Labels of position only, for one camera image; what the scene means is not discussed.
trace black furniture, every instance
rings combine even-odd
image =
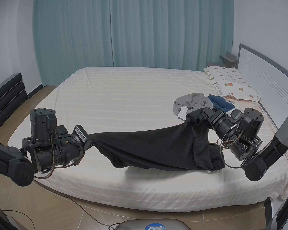
[[[21,73],[13,74],[0,84],[0,126],[28,99]]]
[[[207,67],[209,66],[221,66],[225,68],[236,67],[237,57],[226,51],[225,55],[220,55],[223,63],[218,62],[207,62]]]

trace white wall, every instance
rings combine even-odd
[[[232,53],[243,43],[288,70],[288,0],[234,0],[234,7]]]
[[[0,0],[0,82],[20,72],[27,94],[41,84],[32,15],[33,0]]]

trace fitted sheet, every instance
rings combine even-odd
[[[58,125],[69,133],[81,124],[87,133],[160,129],[183,121],[173,113],[173,101],[189,93],[217,95],[205,72],[134,67],[83,68],[71,75],[37,108],[56,110]],[[276,129],[257,102],[236,100],[241,110],[252,107],[264,114],[259,132],[263,148]],[[31,135],[30,117],[16,129],[10,146],[21,147]],[[217,135],[209,131],[209,141]],[[223,150],[232,166],[240,162]],[[39,182],[59,192],[88,201],[133,209],[186,212],[228,205],[253,204],[281,195],[287,197],[288,162],[281,157],[265,176],[249,181],[242,169],[170,172],[158,169],[114,168],[92,147],[78,166],[56,169]]]

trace black garment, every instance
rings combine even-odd
[[[94,133],[96,148],[114,167],[135,166],[168,171],[224,168],[219,147],[208,142],[211,127],[203,108],[187,114],[180,125],[164,129]]]

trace bed headboard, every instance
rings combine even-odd
[[[240,44],[236,68],[260,95],[260,104],[279,128],[288,116],[288,71]]]

